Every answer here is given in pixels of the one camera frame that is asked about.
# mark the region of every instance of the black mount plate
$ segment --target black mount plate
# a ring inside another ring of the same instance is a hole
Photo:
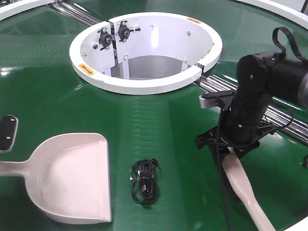
[[[18,127],[18,119],[7,115],[0,122],[0,153],[11,151]]]

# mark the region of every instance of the white dustpan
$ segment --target white dustpan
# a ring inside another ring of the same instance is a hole
[[[108,143],[100,134],[51,137],[24,162],[0,162],[0,176],[23,176],[33,203],[53,220],[111,221]]]

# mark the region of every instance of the orange warning label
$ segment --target orange warning label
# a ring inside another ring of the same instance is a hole
[[[94,71],[89,68],[87,65],[85,64],[79,64],[78,65],[84,72],[86,72],[89,76],[92,76],[94,75]]]
[[[197,20],[197,19],[194,19],[194,18],[187,18],[189,21],[192,21],[194,23],[197,23],[197,24],[200,24],[202,23],[201,21]]]

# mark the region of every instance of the green conveyor surface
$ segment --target green conveyor surface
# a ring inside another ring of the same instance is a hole
[[[219,63],[208,73],[235,77],[247,54],[275,50],[271,33],[286,26],[308,56],[308,31],[280,16],[229,0],[76,0],[97,18],[136,12],[190,16],[222,37]],[[23,161],[49,137],[98,132],[109,142],[111,223],[67,225],[47,218],[28,198],[22,178],[0,178],[1,231],[226,231],[218,171],[207,148],[194,137],[217,124],[218,109],[201,109],[203,90],[190,84],[158,95],[104,91],[73,70],[69,46],[87,26],[48,6],[0,22],[0,111],[19,118],[13,150],[1,161]],[[308,122],[307,111],[297,118]],[[256,198],[277,230],[308,215],[308,170],[298,163],[305,145],[277,132],[261,140],[242,164]],[[128,169],[141,158],[156,158],[160,197],[150,207],[131,199]],[[256,230],[242,205],[229,202],[235,231]]]

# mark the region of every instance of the screw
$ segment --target screw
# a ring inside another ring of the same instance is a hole
[[[130,34],[130,31],[129,31],[129,30],[124,30],[124,31],[123,31],[123,36],[124,36],[124,37],[128,37],[129,34]]]
[[[111,44],[112,43],[112,39],[109,38],[109,37],[105,38],[105,43],[106,44]]]

